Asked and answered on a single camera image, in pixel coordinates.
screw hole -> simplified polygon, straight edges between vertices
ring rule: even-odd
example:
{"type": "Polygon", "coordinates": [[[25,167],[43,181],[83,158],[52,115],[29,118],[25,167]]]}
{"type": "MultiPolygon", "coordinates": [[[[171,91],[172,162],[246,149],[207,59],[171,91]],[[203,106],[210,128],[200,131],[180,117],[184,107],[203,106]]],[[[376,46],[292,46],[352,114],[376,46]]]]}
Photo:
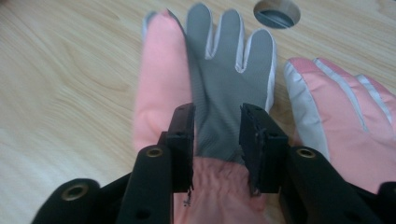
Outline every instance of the screw hole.
{"type": "Polygon", "coordinates": [[[163,154],[163,150],[158,147],[154,147],[149,149],[146,154],[148,157],[160,157],[163,154]]]}
{"type": "Polygon", "coordinates": [[[313,152],[309,149],[306,149],[306,148],[297,149],[297,154],[299,154],[301,157],[308,158],[308,159],[314,159],[317,156],[317,154],[315,154],[315,152],[313,152]]]}
{"type": "Polygon", "coordinates": [[[62,193],[62,199],[69,202],[77,200],[88,192],[88,188],[85,183],[75,184],[62,193]]]}

light wood surface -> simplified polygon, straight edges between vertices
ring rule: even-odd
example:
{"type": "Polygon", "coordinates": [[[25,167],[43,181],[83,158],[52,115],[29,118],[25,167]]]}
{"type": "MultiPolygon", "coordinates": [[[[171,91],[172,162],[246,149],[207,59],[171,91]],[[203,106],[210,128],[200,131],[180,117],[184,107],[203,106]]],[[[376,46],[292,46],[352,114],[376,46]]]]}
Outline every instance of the light wood surface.
{"type": "MultiPolygon", "coordinates": [[[[261,28],[254,0],[204,1],[215,23],[237,9],[261,28]]],[[[130,172],[141,21],[169,8],[183,23],[193,1],[0,0],[0,223],[29,223],[62,183],[103,186],[130,172]]],[[[269,29],[278,50],[271,115],[293,133],[284,62],[326,57],[396,93],[396,2],[296,0],[299,23],[269,29]]]]}

pink glove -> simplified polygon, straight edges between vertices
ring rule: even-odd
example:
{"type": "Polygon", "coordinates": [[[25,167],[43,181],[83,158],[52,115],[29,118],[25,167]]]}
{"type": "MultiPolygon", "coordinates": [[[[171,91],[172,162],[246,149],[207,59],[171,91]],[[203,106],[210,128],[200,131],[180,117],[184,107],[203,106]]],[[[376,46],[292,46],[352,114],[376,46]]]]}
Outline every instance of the pink glove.
{"type": "Polygon", "coordinates": [[[174,110],[192,102],[184,35],[168,11],[147,17],[134,107],[135,150],[155,145],[174,110]]]}
{"type": "MultiPolygon", "coordinates": [[[[134,108],[135,150],[157,144],[175,108],[192,102],[186,44],[177,21],[166,11],[152,14],[146,25],[134,108]]],[[[186,194],[175,194],[175,223],[265,223],[264,197],[250,197],[245,166],[195,157],[193,169],[191,205],[184,206],[186,194]]]]}
{"type": "Polygon", "coordinates": [[[396,181],[396,97],[373,79],[326,59],[285,66],[297,132],[345,179],[377,193],[396,181]]]}

gray fabric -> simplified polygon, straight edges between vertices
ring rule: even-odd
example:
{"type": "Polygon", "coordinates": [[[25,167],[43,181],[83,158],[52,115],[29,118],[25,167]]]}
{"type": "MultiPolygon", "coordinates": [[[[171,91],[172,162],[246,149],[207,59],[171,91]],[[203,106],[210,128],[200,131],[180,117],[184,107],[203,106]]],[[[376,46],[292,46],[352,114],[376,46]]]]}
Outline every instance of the gray fabric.
{"type": "Polygon", "coordinates": [[[240,106],[249,103],[269,110],[272,105],[275,41],[268,31],[258,30],[247,41],[244,55],[244,35],[235,10],[221,16],[214,37],[210,10],[198,4],[189,12],[186,39],[197,156],[243,163],[238,143],[240,106]]]}

